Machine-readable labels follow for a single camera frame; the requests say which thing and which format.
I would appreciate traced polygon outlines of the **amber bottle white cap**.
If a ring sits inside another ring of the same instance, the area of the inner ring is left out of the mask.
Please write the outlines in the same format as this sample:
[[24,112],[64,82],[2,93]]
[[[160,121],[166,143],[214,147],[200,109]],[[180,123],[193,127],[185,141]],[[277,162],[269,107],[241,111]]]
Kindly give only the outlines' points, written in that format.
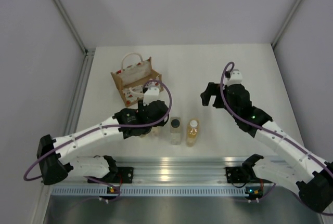
[[199,126],[199,120],[197,118],[189,120],[186,129],[186,145],[188,147],[193,147],[195,145],[199,135]]
[[151,134],[152,134],[154,137],[159,136],[160,133],[161,133],[161,127],[160,127],[160,126],[153,127],[153,128],[151,129]]

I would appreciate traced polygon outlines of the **clear bottle dark cap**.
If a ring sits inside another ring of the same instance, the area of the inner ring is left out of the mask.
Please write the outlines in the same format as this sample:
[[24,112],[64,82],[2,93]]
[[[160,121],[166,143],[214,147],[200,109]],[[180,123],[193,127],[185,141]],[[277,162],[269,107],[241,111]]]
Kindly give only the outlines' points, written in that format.
[[180,145],[182,142],[182,124],[179,117],[170,118],[170,136],[172,145]]

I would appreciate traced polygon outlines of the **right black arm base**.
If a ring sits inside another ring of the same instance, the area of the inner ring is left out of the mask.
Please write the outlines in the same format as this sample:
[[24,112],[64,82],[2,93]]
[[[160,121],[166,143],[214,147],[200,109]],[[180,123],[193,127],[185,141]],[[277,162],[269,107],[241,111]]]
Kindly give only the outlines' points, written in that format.
[[258,183],[260,179],[255,176],[252,169],[242,166],[225,167],[225,173],[228,183]]

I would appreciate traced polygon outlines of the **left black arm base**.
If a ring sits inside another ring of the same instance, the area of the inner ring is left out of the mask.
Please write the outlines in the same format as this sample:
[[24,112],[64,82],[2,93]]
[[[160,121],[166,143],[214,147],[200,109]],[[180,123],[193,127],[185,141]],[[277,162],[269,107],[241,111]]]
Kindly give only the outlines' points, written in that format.
[[102,178],[93,177],[93,180],[88,179],[88,183],[125,183],[131,184],[133,182],[133,174],[134,168],[133,167],[117,167],[115,172],[109,172],[107,175],[103,176]]

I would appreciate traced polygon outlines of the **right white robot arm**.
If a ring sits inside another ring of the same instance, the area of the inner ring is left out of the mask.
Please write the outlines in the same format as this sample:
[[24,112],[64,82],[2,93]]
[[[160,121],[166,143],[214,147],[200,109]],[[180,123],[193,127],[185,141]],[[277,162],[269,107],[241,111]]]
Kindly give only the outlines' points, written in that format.
[[287,166],[279,166],[254,154],[242,163],[242,175],[249,181],[264,179],[298,195],[300,201],[317,213],[332,203],[332,163],[298,145],[265,111],[252,105],[242,84],[222,86],[210,82],[201,94],[203,105],[215,96],[213,107],[225,109],[237,126],[277,153]]

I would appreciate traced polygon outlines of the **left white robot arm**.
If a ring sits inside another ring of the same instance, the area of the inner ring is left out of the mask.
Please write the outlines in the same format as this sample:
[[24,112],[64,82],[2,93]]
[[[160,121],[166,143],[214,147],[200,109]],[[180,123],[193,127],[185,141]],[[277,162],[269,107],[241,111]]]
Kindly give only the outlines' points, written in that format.
[[92,183],[111,183],[119,173],[116,161],[109,155],[82,156],[93,148],[139,137],[169,120],[170,104],[159,99],[160,83],[153,80],[143,86],[143,98],[137,109],[122,109],[103,122],[67,136],[40,139],[37,163],[42,182],[54,185],[70,177],[85,177]]

